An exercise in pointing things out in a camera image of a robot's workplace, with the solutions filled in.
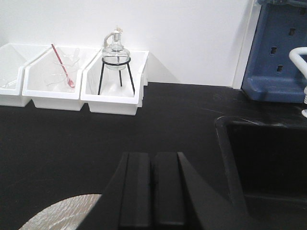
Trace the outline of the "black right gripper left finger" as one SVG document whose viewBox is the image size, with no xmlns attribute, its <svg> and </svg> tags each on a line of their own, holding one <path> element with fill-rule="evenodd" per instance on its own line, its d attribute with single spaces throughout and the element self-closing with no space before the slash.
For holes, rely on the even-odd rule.
<svg viewBox="0 0 307 230">
<path fill-rule="evenodd" d="M 147 153 L 124 153 L 111 181 L 81 223 L 83 230 L 151 230 L 151 163 Z"/>
</svg>

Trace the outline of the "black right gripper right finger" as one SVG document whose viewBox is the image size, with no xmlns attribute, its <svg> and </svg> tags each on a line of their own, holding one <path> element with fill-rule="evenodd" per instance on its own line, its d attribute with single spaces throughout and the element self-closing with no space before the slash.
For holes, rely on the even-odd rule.
<svg viewBox="0 0 307 230">
<path fill-rule="evenodd" d="M 157 230 L 250 230 L 247 215 L 215 192 L 182 153 L 159 152 L 154 165 Z"/>
</svg>

